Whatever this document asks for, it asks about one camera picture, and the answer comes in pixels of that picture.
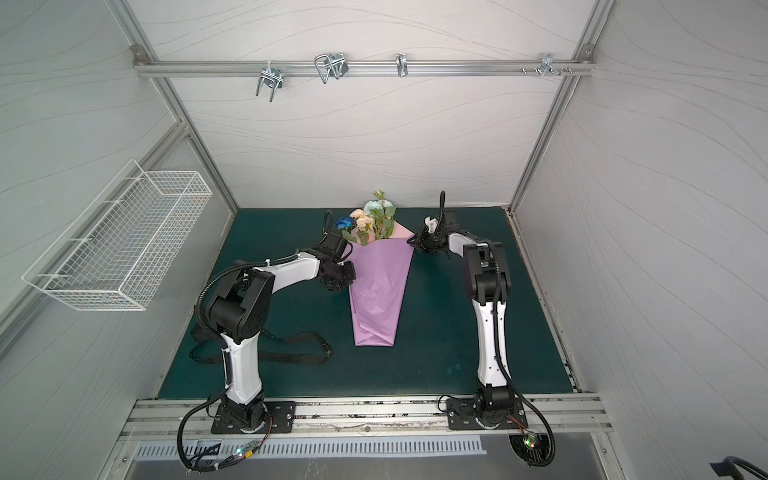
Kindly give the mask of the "pink purple wrapping paper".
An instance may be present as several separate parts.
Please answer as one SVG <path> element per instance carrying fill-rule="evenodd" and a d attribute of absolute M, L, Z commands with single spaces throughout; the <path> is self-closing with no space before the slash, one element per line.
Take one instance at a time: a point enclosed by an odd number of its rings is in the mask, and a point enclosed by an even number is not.
<path fill-rule="evenodd" d="M 350 256 L 356 279 L 349 287 L 354 342 L 357 347 L 391 347 L 397 335 L 414 248 L 413 233 L 396 223 L 393 234 Z"/>

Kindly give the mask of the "blue fake flower stem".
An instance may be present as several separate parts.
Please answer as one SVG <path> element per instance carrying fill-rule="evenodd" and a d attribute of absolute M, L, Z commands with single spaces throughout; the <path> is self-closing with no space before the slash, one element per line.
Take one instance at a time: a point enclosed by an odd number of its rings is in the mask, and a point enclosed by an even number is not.
<path fill-rule="evenodd" d="M 356 228 L 357 224 L 354 218 L 343 216 L 334 222 L 334 226 L 342 237 L 350 238 L 352 236 L 352 231 Z"/>

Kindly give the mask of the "mint fake flower stem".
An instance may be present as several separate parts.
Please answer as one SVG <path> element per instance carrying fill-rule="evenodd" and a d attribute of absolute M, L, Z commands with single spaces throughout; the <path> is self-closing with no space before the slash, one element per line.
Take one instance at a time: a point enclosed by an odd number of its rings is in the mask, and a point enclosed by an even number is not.
<path fill-rule="evenodd" d="M 396 207 L 386 198 L 383 190 L 376 190 L 373 195 L 374 199 L 364 205 L 363 211 L 373 221 L 371 229 L 374 238 L 388 239 L 394 231 Z"/>

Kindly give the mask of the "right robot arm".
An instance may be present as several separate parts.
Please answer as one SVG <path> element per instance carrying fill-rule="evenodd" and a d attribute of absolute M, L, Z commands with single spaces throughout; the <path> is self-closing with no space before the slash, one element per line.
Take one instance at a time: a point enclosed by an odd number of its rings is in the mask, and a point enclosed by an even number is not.
<path fill-rule="evenodd" d="M 519 403 L 507 361 L 505 316 L 510 290 L 502 243 L 481 238 L 449 220 L 445 211 L 426 217 L 423 229 L 408 244 L 424 253 L 444 251 L 462 259 L 462 278 L 476 316 L 480 387 L 472 409 L 482 428 L 498 428 Z"/>

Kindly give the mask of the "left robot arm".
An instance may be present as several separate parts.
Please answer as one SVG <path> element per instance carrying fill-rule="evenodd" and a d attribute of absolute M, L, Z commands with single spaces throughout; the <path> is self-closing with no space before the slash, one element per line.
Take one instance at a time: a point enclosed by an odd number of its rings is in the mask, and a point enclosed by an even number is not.
<path fill-rule="evenodd" d="M 265 329 L 274 293 L 304 281 L 319 280 L 329 291 L 350 286 L 356 278 L 349 259 L 351 243 L 342 236 L 325 233 L 319 244 L 275 261 L 238 260 L 204 287 L 195 305 L 198 328 L 221 347 L 225 387 L 217 416 L 221 424 L 240 431 L 255 431 L 266 421 L 269 407 L 264 400 L 258 371 L 261 360 L 306 365 L 321 364 L 332 348 L 315 332 L 277 337 Z M 321 355 L 262 352 L 259 339 L 272 338 L 282 344 L 316 341 Z"/>

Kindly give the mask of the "metal U-bolt clamp middle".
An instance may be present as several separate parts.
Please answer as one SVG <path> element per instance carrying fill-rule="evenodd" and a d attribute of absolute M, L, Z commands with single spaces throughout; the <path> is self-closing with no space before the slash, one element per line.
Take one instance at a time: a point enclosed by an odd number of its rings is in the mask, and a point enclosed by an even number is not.
<path fill-rule="evenodd" d="M 349 71 L 343 53 L 320 54 L 314 58 L 313 63 L 323 84 L 327 84 L 331 78 L 339 80 Z"/>

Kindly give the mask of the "metal u-bolt clamp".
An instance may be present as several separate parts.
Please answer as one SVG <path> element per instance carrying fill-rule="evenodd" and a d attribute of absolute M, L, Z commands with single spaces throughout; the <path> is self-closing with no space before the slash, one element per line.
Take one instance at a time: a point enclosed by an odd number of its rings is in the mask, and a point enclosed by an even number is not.
<path fill-rule="evenodd" d="M 260 71 L 255 95 L 259 96 L 262 92 L 269 92 L 269 102 L 273 102 L 276 93 L 283 88 L 283 85 L 283 73 L 271 64 L 268 64 Z"/>
<path fill-rule="evenodd" d="M 349 71 L 343 53 L 320 54 L 314 58 L 313 63 L 323 84 L 327 84 L 331 78 L 339 80 Z"/>

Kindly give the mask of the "metal bolt clamp right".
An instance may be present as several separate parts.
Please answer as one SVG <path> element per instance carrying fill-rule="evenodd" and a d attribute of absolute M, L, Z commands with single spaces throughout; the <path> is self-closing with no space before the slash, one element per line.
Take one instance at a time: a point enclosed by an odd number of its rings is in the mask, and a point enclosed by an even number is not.
<path fill-rule="evenodd" d="M 537 66 L 532 68 L 521 67 L 520 72 L 523 75 L 535 74 L 538 77 L 543 78 L 547 76 L 570 76 L 573 74 L 573 69 L 568 66 L 557 66 L 554 57 L 550 53 L 547 53 L 541 58 Z"/>

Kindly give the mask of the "metal U-bolt clamp left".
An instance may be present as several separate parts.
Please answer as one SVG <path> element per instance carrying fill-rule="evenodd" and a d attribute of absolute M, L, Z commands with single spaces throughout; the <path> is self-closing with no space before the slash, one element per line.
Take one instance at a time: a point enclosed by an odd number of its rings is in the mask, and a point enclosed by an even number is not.
<path fill-rule="evenodd" d="M 262 92 L 269 92 L 269 102 L 273 102 L 276 93 L 283 88 L 283 85 L 283 73 L 271 64 L 268 64 L 260 71 L 255 95 L 259 96 Z"/>

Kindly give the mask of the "white vent grille strip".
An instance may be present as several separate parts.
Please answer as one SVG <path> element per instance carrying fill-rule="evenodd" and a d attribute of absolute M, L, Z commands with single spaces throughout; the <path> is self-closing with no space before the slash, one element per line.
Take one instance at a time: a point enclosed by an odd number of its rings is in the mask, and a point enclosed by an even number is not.
<path fill-rule="evenodd" d="M 195 454 L 216 447 L 204 461 L 224 459 L 243 449 L 239 440 L 194 440 L 185 444 L 185 454 Z M 487 455 L 479 435 L 402 436 L 402 437 L 325 437 L 271 438 L 253 455 L 263 459 L 309 458 L 427 458 Z M 136 461 L 179 460 L 175 441 L 141 441 L 134 455 Z"/>

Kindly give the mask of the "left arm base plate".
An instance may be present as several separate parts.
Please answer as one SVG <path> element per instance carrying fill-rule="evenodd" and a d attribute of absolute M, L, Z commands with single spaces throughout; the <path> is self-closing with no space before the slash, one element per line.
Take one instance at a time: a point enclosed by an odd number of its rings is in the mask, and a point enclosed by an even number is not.
<path fill-rule="evenodd" d="M 256 401 L 238 404 L 226 400 L 217 408 L 212 434 L 290 433 L 296 404 L 291 401 Z"/>

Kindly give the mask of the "metal bracket clamp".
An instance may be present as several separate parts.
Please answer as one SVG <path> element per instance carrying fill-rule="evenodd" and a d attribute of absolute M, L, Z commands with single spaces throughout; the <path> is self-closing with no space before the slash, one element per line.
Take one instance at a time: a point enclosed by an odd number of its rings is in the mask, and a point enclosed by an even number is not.
<path fill-rule="evenodd" d="M 399 78 L 405 78 L 408 75 L 407 57 L 403 53 L 397 53 L 395 56 L 396 70 Z"/>

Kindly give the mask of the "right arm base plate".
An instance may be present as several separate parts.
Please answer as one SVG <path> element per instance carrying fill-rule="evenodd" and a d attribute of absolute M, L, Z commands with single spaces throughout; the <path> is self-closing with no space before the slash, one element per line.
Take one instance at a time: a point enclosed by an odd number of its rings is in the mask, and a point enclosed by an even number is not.
<path fill-rule="evenodd" d="M 452 431 L 487 430 L 526 431 L 528 421 L 520 399 L 512 403 L 494 402 L 492 405 L 480 397 L 447 396 L 442 407 Z"/>

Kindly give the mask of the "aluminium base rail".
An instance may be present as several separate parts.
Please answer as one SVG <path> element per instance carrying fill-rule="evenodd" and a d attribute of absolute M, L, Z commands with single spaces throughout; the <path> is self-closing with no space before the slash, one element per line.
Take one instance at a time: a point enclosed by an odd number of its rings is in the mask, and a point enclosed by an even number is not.
<path fill-rule="evenodd" d="M 528 430 L 554 433 L 611 433 L 613 425 L 594 393 L 532 394 L 529 401 L 543 414 L 526 407 Z M 174 440 L 183 416 L 200 404 L 193 400 L 145 400 L 134 405 L 118 436 L 120 440 Z M 298 398 L 290 433 L 278 438 L 458 435 L 447 425 L 436 396 Z"/>

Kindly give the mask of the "aluminium crossbar rail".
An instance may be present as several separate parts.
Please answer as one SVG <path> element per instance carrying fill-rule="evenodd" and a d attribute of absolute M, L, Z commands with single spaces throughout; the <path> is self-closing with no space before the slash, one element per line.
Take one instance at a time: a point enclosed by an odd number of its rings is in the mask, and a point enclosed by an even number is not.
<path fill-rule="evenodd" d="M 406 77 L 501 77 L 527 76 L 521 67 L 532 68 L 541 59 L 534 60 L 413 60 L 407 58 Z M 588 76 L 597 67 L 594 62 L 555 60 L 557 66 L 573 69 L 570 76 Z M 257 78 L 260 71 L 271 64 L 286 78 L 317 78 L 312 60 L 308 61 L 157 61 L 136 64 L 134 69 L 145 78 Z M 348 78 L 399 78 L 395 59 L 347 60 Z"/>

